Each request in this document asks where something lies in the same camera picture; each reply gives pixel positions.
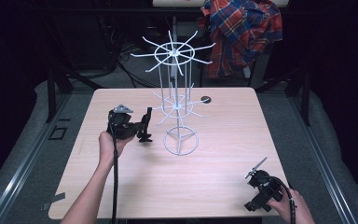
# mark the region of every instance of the plaid shirt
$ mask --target plaid shirt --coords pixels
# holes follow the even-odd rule
[[[210,11],[215,43],[207,77],[229,76],[252,63],[267,44],[282,40],[281,12],[269,0],[206,0],[204,8]]]

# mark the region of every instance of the human hand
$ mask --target human hand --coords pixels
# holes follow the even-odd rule
[[[133,139],[134,136],[129,137],[124,140],[121,140],[121,139],[116,140],[118,156],[121,155],[121,153],[123,152],[124,146],[126,146],[127,143],[129,143]],[[105,168],[110,169],[113,166],[113,158],[114,158],[114,151],[115,151],[113,137],[108,132],[101,132],[100,137],[99,137],[99,142],[100,142],[99,166],[103,166]]]
[[[304,197],[298,191],[289,189],[296,206],[296,224],[314,224],[310,209]],[[275,209],[286,223],[291,223],[290,199],[284,187],[281,187],[282,199],[280,202],[270,199],[267,205]]]

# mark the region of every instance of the tabletop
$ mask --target tabletop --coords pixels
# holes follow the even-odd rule
[[[249,212],[244,207],[258,193],[244,176],[265,157],[268,159],[259,169],[286,183],[255,91],[191,89],[187,103],[192,113],[184,117],[183,123],[194,130],[199,142],[185,156],[174,155],[164,146],[163,138],[177,125],[177,119],[167,118],[169,109],[165,113],[159,109],[159,96],[160,89],[94,92],[57,189],[57,194],[65,192],[65,199],[52,204],[49,216],[61,219],[90,180],[98,163],[98,136],[106,130],[109,110],[118,105],[133,110],[130,122],[141,121],[148,107],[155,109],[148,126],[153,142],[133,140],[118,159],[117,218],[277,216],[274,210]],[[211,102],[201,103],[202,96]],[[186,149],[192,144],[185,142],[182,147]],[[103,192],[99,218],[112,215],[113,182],[112,171]]]

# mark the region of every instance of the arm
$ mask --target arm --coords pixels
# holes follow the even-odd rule
[[[275,209],[281,218],[286,223],[290,224],[290,205],[289,205],[289,197],[287,196],[287,192],[284,187],[281,187],[282,199],[280,202],[277,202],[273,199],[267,202],[267,205],[271,206]],[[296,205],[296,224],[314,224],[312,214],[310,213],[310,209],[305,202],[304,197],[298,193],[298,191],[289,189],[292,194],[293,199],[295,200]]]
[[[126,146],[132,138],[133,137],[125,140],[117,139],[118,156],[121,155],[124,146]],[[103,196],[103,188],[106,178],[113,166],[114,158],[112,135],[107,132],[102,132],[99,137],[99,142],[100,159],[98,166],[89,180],[89,183],[72,204],[61,223],[95,223]]]

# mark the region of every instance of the cable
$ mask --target cable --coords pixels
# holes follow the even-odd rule
[[[116,140],[116,129],[112,128],[112,125],[109,125],[110,132],[113,137],[113,174],[114,174],[114,183],[113,183],[113,208],[112,208],[112,218],[110,221],[116,223],[117,215],[117,188],[118,188],[118,151],[117,151],[117,140]]]
[[[280,180],[280,178],[275,177],[275,176],[262,176],[259,177],[257,179],[264,179],[264,178],[271,178],[274,179],[275,181],[277,181],[278,183],[280,183],[283,187],[284,190],[287,193],[287,196],[290,200],[290,218],[291,218],[291,224],[296,224],[296,205],[295,205],[295,200],[293,199],[292,193],[290,192],[289,188],[286,187],[286,185]]]
[[[117,62],[117,64],[129,76],[134,88],[136,88],[135,82],[148,88],[159,88],[159,86],[137,77],[133,73],[129,72],[121,62]]]

